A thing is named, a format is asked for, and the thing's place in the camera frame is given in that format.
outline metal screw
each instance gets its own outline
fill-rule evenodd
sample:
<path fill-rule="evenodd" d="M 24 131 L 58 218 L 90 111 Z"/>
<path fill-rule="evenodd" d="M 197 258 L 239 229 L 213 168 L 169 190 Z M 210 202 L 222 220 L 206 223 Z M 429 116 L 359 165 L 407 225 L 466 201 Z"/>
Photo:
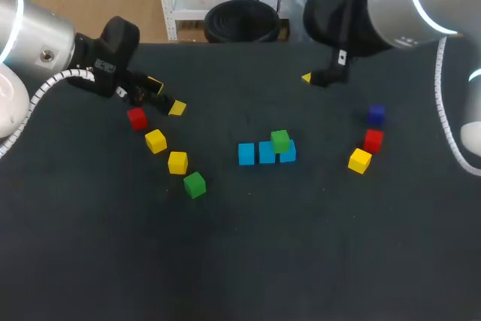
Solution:
<path fill-rule="evenodd" d="M 40 60 L 44 63 L 50 63 L 55 58 L 55 54 L 53 54 L 52 50 L 44 50 L 40 55 Z"/>

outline blue cube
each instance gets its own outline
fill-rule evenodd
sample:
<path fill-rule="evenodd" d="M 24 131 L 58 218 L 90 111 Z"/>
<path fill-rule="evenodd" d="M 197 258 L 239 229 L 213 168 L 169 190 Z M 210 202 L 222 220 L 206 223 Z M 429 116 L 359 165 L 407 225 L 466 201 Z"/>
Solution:
<path fill-rule="evenodd" d="M 256 156 L 254 143 L 241 143 L 238 148 L 239 165 L 254 165 Z"/>
<path fill-rule="evenodd" d="M 294 162 L 296 156 L 297 156 L 297 153 L 295 152 L 294 141 L 291 139 L 291 141 L 289 142 L 289 150 L 285 153 L 280 154 L 280 162 L 281 163 Z"/>
<path fill-rule="evenodd" d="M 371 105 L 368 114 L 368 123 L 370 126 L 382 127 L 386 117 L 386 107 L 384 105 Z"/>
<path fill-rule="evenodd" d="M 273 165 L 276 162 L 276 153 L 271 142 L 259 142 L 259 163 Z"/>

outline cube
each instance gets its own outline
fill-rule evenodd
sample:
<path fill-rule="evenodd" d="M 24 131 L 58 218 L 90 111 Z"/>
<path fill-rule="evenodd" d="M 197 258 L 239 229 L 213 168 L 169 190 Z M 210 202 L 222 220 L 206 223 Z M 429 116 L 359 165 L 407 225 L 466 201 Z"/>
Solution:
<path fill-rule="evenodd" d="M 254 143 L 241 143 L 237 149 L 239 165 L 254 165 L 256 163 L 256 152 Z"/>
<path fill-rule="evenodd" d="M 197 198 L 206 193 L 205 180 L 200 173 L 195 172 L 183 179 L 183 185 L 191 198 Z"/>
<path fill-rule="evenodd" d="M 386 107 L 384 105 L 371 105 L 368 114 L 368 123 L 373 127 L 382 127 L 386 117 Z"/>
<path fill-rule="evenodd" d="M 271 143 L 274 153 L 285 153 L 289 151 L 289 134 L 284 129 L 271 133 Z"/>
<path fill-rule="evenodd" d="M 279 160 L 281 163 L 295 162 L 297 153 L 295 151 L 294 141 L 291 139 L 289 142 L 289 150 L 285 153 L 279 155 Z"/>
<path fill-rule="evenodd" d="M 371 157 L 371 154 L 358 148 L 349 159 L 349 168 L 360 174 L 364 174 L 371 163 Z"/>
<path fill-rule="evenodd" d="M 158 129 L 147 133 L 145 135 L 145 141 L 153 154 L 157 154 L 158 152 L 167 149 L 167 140 Z"/>
<path fill-rule="evenodd" d="M 130 119 L 132 129 L 135 131 L 140 131 L 141 129 L 145 129 L 149 126 L 147 117 L 142 108 L 134 108 L 130 111 L 127 111 L 127 117 Z"/>
<path fill-rule="evenodd" d="M 185 152 L 171 152 L 168 157 L 168 171 L 171 174 L 185 174 L 187 173 L 187 153 Z"/>
<path fill-rule="evenodd" d="M 368 129 L 364 140 L 364 150 L 369 153 L 378 153 L 383 145 L 384 132 Z"/>
<path fill-rule="evenodd" d="M 271 142 L 259 142 L 259 163 L 273 165 L 276 162 L 276 154 L 272 149 Z"/>
<path fill-rule="evenodd" d="M 175 101 L 172 108 L 169 110 L 169 116 L 181 116 L 182 113 L 185 111 L 187 104 L 181 101 Z"/>

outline black electrical wire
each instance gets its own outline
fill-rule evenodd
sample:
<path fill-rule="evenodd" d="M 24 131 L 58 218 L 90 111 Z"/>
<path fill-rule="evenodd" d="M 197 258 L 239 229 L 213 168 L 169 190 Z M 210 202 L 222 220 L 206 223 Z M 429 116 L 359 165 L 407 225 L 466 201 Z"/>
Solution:
<path fill-rule="evenodd" d="M 256 0 L 230 0 L 212 8 L 204 20 L 209 43 L 276 41 L 280 19 L 269 5 Z"/>

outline black table surface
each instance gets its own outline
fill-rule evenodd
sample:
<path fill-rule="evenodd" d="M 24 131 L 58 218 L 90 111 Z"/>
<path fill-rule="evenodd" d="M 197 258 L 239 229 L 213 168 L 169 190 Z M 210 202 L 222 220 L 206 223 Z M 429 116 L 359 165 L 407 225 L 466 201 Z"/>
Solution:
<path fill-rule="evenodd" d="M 471 51 L 446 49 L 456 135 Z M 0 316 L 481 317 L 481 179 L 447 147 L 435 55 L 433 44 L 360 59 L 349 86 L 320 89 L 301 80 L 328 63 L 315 44 L 141 46 L 133 67 L 187 103 L 182 117 L 146 113 L 207 180 L 194 201 L 126 104 L 58 85 L 0 161 Z M 387 107 L 385 143 L 361 176 L 347 161 L 371 104 Z M 238 143 L 278 129 L 296 163 L 237 165 Z"/>

